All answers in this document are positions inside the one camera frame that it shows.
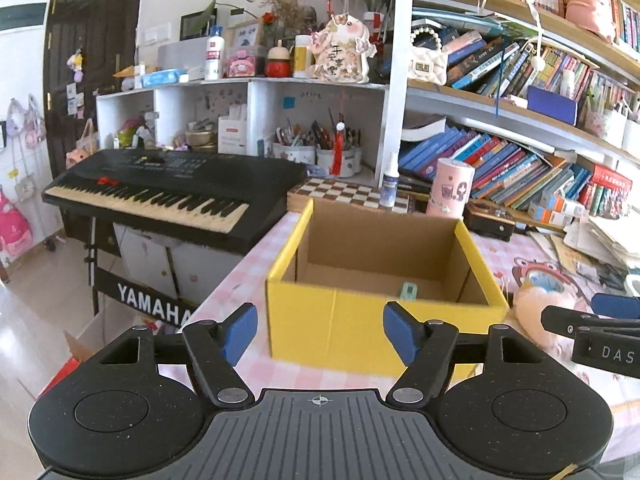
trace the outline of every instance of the pink checkered tablecloth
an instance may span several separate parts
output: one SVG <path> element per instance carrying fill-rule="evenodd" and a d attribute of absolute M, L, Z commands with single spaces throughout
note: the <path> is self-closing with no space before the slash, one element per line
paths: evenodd
<path fill-rule="evenodd" d="M 287 213 L 285 217 L 244 257 L 236 268 L 213 291 L 191 317 L 201 319 L 225 319 L 245 301 L 258 309 L 258 333 L 236 371 L 258 396 L 263 388 L 287 388 L 304 390 L 337 390 L 344 388 L 376 388 L 384 397 L 397 378 L 376 377 L 322 368 L 309 368 L 297 364 L 276 361 L 270 357 L 264 283 L 274 260 L 284 246 L 299 214 Z M 520 285 L 518 268 L 554 265 L 532 240 L 514 235 L 510 242 L 502 242 L 473 234 L 474 240 L 498 284 L 506 285 L 513 292 Z M 585 297 L 599 292 L 584 281 L 574 280 Z M 588 382 L 612 407 L 614 434 L 603 457 L 603 462 L 640 452 L 640 381 L 620 378 L 608 372 L 574 365 L 572 371 Z M 160 373 L 191 387 L 186 368 L 178 365 L 160 365 Z"/>

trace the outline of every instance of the small teal object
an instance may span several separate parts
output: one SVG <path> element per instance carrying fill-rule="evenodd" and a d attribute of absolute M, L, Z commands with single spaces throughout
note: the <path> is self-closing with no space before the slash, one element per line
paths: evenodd
<path fill-rule="evenodd" d="M 401 300 L 415 300 L 418 297 L 418 286 L 412 282 L 404 282 L 400 291 Z"/>

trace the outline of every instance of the tiled floor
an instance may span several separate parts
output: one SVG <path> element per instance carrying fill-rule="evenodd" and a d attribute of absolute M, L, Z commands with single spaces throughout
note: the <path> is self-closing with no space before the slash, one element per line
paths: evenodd
<path fill-rule="evenodd" d="M 37 248 L 0 285 L 0 478 L 35 480 L 42 466 L 27 433 L 33 399 L 68 358 L 62 331 L 79 335 L 92 318 L 82 244 Z M 108 258 L 103 263 L 109 265 Z"/>

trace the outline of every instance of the chessboard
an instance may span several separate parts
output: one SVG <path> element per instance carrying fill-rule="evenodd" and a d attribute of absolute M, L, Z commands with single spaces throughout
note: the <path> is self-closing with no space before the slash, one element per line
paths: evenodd
<path fill-rule="evenodd" d="M 289 191 L 287 194 L 288 210 L 301 212 L 308 200 L 305 197 L 344 202 L 394 213 L 412 213 L 415 208 L 413 197 L 401 191 L 398 191 L 393 207 L 383 207 L 380 205 L 380 190 L 377 187 L 340 182 L 328 178 L 310 178 Z"/>

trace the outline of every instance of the door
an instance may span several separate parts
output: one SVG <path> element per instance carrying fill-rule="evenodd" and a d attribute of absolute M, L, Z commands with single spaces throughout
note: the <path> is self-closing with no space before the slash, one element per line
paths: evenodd
<path fill-rule="evenodd" d="M 51 172 L 65 171 L 66 153 L 76 147 L 85 119 L 95 121 L 95 92 L 115 90 L 113 74 L 134 63 L 140 0 L 51 0 L 44 48 L 44 103 Z M 66 86 L 74 81 L 68 58 L 81 49 L 84 120 L 68 115 Z M 67 235 L 88 240 L 89 220 L 62 212 Z M 98 246 L 117 253 L 110 224 L 98 222 Z"/>

